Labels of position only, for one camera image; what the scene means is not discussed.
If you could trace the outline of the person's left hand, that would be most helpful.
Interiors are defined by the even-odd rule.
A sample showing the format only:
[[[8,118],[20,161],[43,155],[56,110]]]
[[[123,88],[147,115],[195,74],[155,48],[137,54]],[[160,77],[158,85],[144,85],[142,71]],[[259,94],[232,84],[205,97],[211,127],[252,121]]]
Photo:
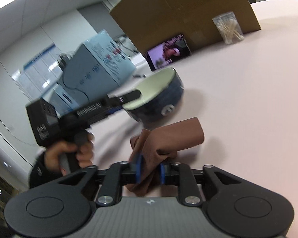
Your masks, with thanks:
[[[55,143],[45,151],[44,161],[46,168],[49,171],[61,173],[63,176],[67,175],[69,172],[66,171],[66,169],[64,169],[60,163],[60,157],[65,153],[76,154],[76,159],[78,160],[78,164],[81,168],[93,165],[93,139],[94,136],[91,133],[89,133],[88,141],[85,144],[81,145],[81,147],[77,147],[77,145],[73,143],[68,143],[66,141],[60,141]]]

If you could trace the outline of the person's black sleeved forearm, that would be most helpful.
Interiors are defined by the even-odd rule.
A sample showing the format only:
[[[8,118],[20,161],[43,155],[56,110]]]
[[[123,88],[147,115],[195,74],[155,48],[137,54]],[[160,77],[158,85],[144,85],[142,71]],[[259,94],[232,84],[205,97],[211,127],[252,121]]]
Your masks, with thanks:
[[[61,173],[56,173],[47,169],[45,166],[45,152],[43,152],[37,157],[36,163],[34,164],[34,167],[32,168],[32,171],[29,175],[29,188],[35,188],[61,178],[62,176],[63,175]]]

